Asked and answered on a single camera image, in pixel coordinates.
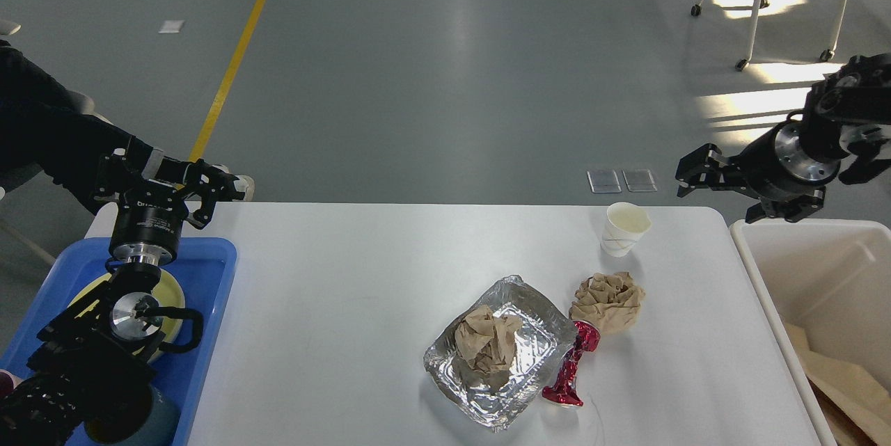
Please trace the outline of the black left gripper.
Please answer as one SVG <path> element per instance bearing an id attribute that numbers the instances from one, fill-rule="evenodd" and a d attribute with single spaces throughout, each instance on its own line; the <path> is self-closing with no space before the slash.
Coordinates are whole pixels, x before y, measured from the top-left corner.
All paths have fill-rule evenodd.
<path id="1" fill-rule="evenodd" d="M 100 157 L 90 202 L 117 202 L 118 214 L 109 240 L 109 254 L 119 262 L 166 265 L 178 258 L 182 224 L 203 230 L 219 201 L 219 171 L 204 159 L 189 161 L 181 189 L 148 185 L 143 171 L 150 151 L 115 148 Z M 184 200 L 198 198 L 188 212 Z"/>

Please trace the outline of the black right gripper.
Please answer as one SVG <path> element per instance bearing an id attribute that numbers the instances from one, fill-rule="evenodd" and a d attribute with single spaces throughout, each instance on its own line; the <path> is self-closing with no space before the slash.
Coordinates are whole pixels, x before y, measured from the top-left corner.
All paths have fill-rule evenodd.
<path id="1" fill-rule="evenodd" d="M 840 171 L 837 159 L 818 160 L 806 153 L 797 120 L 786 120 L 727 158 L 713 143 L 684 155 L 675 179 L 678 198 L 696 189 L 734 191 L 758 203 L 746 211 L 744 221 L 796 223 L 821 211 L 825 187 Z"/>

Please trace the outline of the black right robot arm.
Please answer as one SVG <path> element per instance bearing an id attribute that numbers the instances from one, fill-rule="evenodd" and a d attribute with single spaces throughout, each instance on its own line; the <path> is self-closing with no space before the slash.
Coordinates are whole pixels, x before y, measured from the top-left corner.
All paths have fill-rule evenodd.
<path id="1" fill-rule="evenodd" d="M 741 153 L 726 157 L 707 143 L 682 157 L 677 195 L 733 191 L 755 200 L 746 222 L 796 223 L 822 209 L 831 182 L 872 182 L 890 164 L 889 74 L 888 54 L 853 56 Z"/>

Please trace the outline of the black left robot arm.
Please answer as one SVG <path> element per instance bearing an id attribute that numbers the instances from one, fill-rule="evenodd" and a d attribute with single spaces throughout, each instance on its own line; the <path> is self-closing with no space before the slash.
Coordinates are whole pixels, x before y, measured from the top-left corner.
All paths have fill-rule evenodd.
<path id="1" fill-rule="evenodd" d="M 118 208 L 109 278 L 36 335 L 32 375 L 2 398 L 3 445 L 63 445 L 81 424 L 102 444 L 170 443 L 178 411 L 160 401 L 150 359 L 196 349 L 204 316 L 165 306 L 153 291 L 178 256 L 182 224 L 200 230 L 218 202 L 249 192 L 248 182 L 201 159 L 155 150 L 138 167 L 124 149 L 100 158 L 92 198 Z"/>

